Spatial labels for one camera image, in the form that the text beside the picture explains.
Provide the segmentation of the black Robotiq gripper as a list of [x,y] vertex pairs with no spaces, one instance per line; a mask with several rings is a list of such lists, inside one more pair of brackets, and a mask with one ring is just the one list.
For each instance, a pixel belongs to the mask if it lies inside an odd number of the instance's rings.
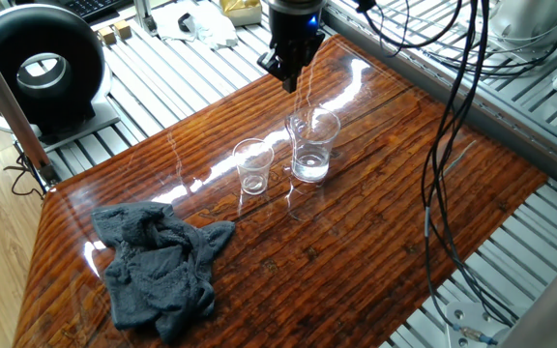
[[257,59],[257,65],[283,81],[287,93],[296,91],[302,69],[323,42],[319,31],[322,8],[323,4],[269,5],[271,49]]

